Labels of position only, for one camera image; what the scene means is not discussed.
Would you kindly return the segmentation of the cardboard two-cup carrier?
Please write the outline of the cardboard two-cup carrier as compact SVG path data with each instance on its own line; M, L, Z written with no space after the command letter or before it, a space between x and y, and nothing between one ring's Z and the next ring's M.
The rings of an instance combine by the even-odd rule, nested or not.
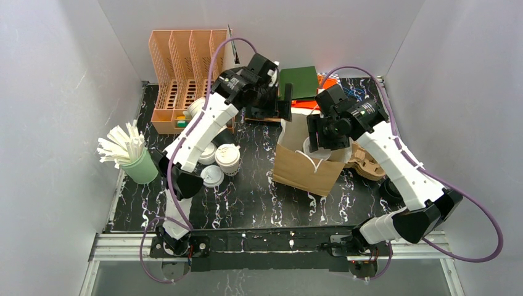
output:
M351 149L352 154L345 168L353 168L358 175L371 181L379 181L386 176L380 164L357 142L351 143Z

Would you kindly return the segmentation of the single paper cup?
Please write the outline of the single paper cup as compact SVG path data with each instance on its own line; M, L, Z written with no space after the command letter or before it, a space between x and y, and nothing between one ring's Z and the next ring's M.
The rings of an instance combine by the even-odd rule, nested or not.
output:
M220 145L215 152L215 161L225 175L235 176L241 161L239 147L234 144Z

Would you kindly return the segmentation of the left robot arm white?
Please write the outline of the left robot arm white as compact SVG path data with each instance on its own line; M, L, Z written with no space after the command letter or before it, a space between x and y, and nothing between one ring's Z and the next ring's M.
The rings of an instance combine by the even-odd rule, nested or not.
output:
M173 249L192 232L189 221L192 198L204 186L204 179L195 174L204 150L226 129L236 115L247 108L259 119L278 118L291 121L292 86L278 97L279 64L256 53L246 66L223 71L209 87L202 108L179 136L163 151L152 150L158 171L167 180L167 203L158 237Z

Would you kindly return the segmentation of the single white lid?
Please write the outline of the single white lid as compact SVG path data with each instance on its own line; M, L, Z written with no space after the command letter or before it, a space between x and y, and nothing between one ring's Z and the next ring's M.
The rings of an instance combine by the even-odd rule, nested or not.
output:
M238 163L241 157L239 147L234 144L222 144L215 153L215 160L220 165L232 166Z

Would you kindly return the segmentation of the tan paper bag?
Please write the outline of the tan paper bag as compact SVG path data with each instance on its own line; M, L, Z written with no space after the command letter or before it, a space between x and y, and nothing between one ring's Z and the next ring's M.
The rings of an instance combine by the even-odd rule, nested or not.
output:
M281 126L273 181L321 197L329 195L352 155L352 148L335 150L327 160L309 156L303 151L303 143L308 139L306 116L298 114L292 121L282 120Z

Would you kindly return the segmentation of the stack of paper cups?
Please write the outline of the stack of paper cups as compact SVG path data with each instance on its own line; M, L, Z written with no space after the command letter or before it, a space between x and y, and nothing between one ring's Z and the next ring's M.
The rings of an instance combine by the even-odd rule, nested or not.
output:
M210 95L207 105L205 98L197 102L200 102L200 110L179 135L179 139L185 139L184 145L201 148L207 147L211 142L217 147L222 144L237 145L233 132L227 125L234 121L239 110L217 93Z

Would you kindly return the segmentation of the green paper cup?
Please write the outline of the green paper cup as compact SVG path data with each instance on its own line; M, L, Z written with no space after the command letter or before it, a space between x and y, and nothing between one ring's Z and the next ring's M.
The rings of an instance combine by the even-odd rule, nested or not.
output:
M329 160L331 157L332 151L329 149L319 148L318 150L312 152L310 148L310 138L306 138L302 145L303 152L311 158Z

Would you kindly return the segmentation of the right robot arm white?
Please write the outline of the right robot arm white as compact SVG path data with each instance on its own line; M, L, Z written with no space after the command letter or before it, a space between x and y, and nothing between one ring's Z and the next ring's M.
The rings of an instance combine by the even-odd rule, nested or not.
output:
M392 133L388 115L374 100L350 99L337 84L319 91L315 101L320 113L307 116L310 150L339 150L355 141L384 170L405 204L353 229L360 246L395 239L418 243L461 203L461 194L424 175L420 165L406 159L408 149L396 145L399 138Z

